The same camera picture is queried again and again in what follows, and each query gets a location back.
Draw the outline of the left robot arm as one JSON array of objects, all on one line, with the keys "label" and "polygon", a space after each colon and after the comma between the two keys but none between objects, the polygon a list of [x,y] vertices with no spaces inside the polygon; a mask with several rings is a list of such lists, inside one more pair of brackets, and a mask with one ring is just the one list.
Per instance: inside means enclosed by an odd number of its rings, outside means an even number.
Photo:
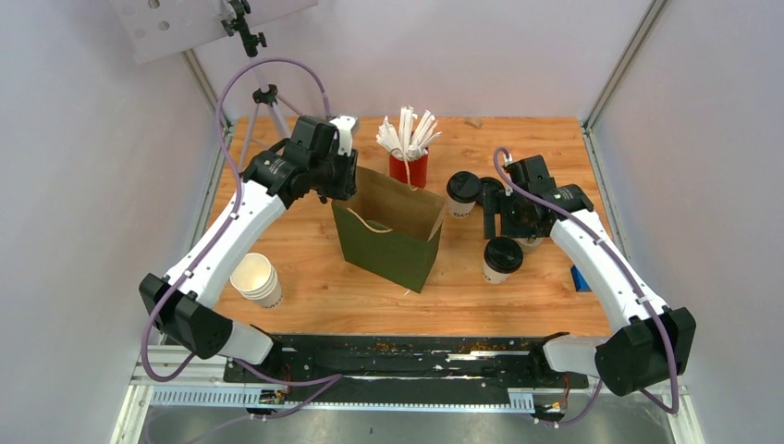
[{"label": "left robot arm", "polygon": [[299,198],[315,191],[322,202],[347,201],[356,191],[359,152],[350,116],[303,116],[290,137],[254,156],[239,187],[197,244],[162,277],[139,285],[153,326],[201,359],[244,361],[258,380],[276,380],[283,357],[258,327],[214,310],[230,275],[251,246]]}]

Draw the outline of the red straw holder cup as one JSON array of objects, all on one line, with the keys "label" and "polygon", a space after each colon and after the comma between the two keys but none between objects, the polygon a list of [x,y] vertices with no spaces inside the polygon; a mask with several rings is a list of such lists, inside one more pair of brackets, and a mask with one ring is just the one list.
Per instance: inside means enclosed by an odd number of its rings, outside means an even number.
[{"label": "red straw holder cup", "polygon": [[424,188],[427,183],[429,154],[416,160],[404,161],[394,155],[388,157],[388,176],[414,188]]}]

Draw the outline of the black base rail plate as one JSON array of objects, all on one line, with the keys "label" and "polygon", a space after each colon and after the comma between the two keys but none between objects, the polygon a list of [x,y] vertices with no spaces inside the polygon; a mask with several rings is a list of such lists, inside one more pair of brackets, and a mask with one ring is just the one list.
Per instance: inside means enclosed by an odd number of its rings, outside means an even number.
[{"label": "black base rail plate", "polygon": [[541,389],[559,397],[588,389],[589,378],[551,370],[540,337],[279,334],[281,348],[257,371],[285,381],[290,401],[303,401],[339,381],[319,402],[403,406],[500,406],[509,391]]}]

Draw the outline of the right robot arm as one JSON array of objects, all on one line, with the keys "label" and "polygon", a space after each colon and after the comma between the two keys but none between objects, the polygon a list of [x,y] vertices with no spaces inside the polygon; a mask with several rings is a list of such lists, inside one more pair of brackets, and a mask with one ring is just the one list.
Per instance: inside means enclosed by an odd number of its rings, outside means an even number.
[{"label": "right robot arm", "polygon": [[556,185],[542,156],[514,160],[499,147],[492,159],[507,197],[526,205],[527,226],[577,267],[612,330],[606,338],[557,334],[545,340],[527,363],[532,381],[547,387],[566,372],[577,373],[598,378],[620,397],[668,382],[676,398],[696,330],[692,313],[671,307],[643,282],[590,198],[576,184]]}]

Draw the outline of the white wrapped straws bundle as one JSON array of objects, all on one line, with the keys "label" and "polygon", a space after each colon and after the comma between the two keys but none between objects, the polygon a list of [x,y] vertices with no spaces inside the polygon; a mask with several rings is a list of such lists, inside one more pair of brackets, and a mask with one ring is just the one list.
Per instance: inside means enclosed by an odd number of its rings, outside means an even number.
[{"label": "white wrapped straws bundle", "polygon": [[429,154],[430,145],[440,137],[437,125],[431,111],[425,110],[419,116],[412,106],[406,105],[399,110],[397,126],[384,117],[375,140],[397,160],[416,161]]}]

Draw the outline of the blue toy brick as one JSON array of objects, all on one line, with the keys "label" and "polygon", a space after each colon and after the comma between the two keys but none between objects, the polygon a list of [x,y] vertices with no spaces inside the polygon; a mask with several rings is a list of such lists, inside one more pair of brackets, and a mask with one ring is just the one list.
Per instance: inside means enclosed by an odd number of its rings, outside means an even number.
[{"label": "blue toy brick", "polygon": [[583,274],[580,272],[576,265],[570,268],[570,274],[573,282],[574,289],[577,292],[591,292],[591,288]]}]

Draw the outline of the black coffee cup lid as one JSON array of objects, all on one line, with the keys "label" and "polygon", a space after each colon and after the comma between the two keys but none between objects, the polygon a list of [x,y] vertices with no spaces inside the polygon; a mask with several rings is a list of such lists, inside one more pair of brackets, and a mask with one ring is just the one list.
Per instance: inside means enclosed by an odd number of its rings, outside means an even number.
[{"label": "black coffee cup lid", "polygon": [[524,260],[521,246],[513,239],[496,237],[484,247],[484,262],[492,270],[511,274],[518,271]]}]

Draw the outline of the green paper bag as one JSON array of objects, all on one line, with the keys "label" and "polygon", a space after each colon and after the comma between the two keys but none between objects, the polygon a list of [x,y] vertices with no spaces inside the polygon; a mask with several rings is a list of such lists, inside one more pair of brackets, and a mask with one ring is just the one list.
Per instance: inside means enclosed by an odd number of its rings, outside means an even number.
[{"label": "green paper bag", "polygon": [[331,203],[345,261],[420,293],[438,254],[445,198],[361,166],[356,187]]}]

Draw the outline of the white paper coffee cup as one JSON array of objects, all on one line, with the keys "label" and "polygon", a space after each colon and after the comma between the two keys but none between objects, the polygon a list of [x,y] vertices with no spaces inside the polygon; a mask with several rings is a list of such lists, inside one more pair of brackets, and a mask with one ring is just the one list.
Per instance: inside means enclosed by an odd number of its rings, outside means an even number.
[{"label": "white paper coffee cup", "polygon": [[485,258],[483,276],[485,281],[490,284],[500,284],[517,272],[521,268],[521,265],[522,260],[519,258],[512,258],[511,260]]}]

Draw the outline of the stack of white cups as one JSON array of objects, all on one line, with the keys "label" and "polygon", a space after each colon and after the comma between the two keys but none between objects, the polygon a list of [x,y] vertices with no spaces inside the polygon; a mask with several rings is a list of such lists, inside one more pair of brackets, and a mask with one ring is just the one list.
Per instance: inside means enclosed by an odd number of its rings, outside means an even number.
[{"label": "stack of white cups", "polygon": [[265,309],[274,308],[283,300],[277,271],[260,253],[247,253],[230,275],[229,282],[246,300]]}]

